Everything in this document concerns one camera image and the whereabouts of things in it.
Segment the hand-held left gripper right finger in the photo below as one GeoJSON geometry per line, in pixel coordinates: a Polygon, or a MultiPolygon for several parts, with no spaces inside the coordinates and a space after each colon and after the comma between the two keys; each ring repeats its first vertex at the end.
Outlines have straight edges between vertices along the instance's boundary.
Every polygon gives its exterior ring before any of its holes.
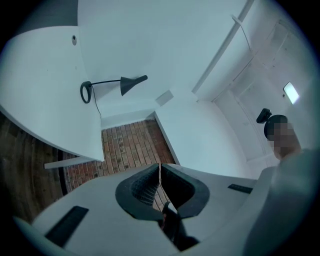
{"type": "Polygon", "coordinates": [[[255,179],[162,164],[163,232],[174,244],[197,244],[227,223],[244,204],[255,179]]]}

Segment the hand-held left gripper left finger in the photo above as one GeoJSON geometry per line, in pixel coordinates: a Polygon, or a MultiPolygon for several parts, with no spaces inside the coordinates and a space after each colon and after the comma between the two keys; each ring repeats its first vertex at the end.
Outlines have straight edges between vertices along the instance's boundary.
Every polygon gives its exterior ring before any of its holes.
{"type": "Polygon", "coordinates": [[[177,247],[153,208],[159,166],[149,164],[87,181],[33,221],[14,222],[45,256],[171,256],[177,247]]]}

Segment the black desk lamp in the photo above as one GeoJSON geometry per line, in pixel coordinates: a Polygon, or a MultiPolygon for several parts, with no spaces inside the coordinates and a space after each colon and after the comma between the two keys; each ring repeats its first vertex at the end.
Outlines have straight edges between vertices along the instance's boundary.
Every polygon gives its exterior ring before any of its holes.
{"type": "Polygon", "coordinates": [[[120,79],[116,80],[105,80],[105,81],[100,81],[100,82],[90,82],[90,81],[85,81],[81,84],[80,86],[80,96],[82,101],[85,104],[89,104],[91,101],[92,97],[92,92],[94,90],[93,86],[94,85],[100,85],[100,84],[106,84],[106,83],[120,83],[120,93],[122,96],[124,96],[128,91],[130,91],[133,87],[136,85],[146,81],[148,79],[147,75],[140,76],[138,78],[127,78],[127,77],[121,77],[120,79]]]}

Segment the white desk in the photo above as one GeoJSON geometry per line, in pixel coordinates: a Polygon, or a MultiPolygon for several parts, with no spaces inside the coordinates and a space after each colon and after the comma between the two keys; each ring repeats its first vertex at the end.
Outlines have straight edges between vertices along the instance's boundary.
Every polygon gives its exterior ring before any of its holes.
{"type": "Polygon", "coordinates": [[[84,103],[88,80],[76,26],[30,30],[0,53],[0,111],[38,140],[88,161],[103,161],[101,118],[84,103]]]}

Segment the rectangular ceiling light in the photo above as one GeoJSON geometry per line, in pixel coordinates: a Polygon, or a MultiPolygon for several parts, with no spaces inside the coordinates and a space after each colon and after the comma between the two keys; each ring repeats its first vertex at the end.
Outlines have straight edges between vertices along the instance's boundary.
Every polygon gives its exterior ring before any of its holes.
{"type": "Polygon", "coordinates": [[[300,98],[296,88],[294,87],[294,85],[291,82],[288,82],[284,86],[283,91],[292,104],[295,104],[296,101],[300,98]]]}

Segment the white wall vent panel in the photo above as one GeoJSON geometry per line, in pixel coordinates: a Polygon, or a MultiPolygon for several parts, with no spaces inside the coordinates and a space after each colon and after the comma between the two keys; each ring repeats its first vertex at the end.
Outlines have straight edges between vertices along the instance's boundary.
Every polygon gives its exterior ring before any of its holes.
{"type": "Polygon", "coordinates": [[[162,107],[168,101],[170,101],[173,97],[174,96],[173,96],[172,92],[170,90],[167,90],[162,95],[160,95],[155,101],[160,107],[162,107]]]}

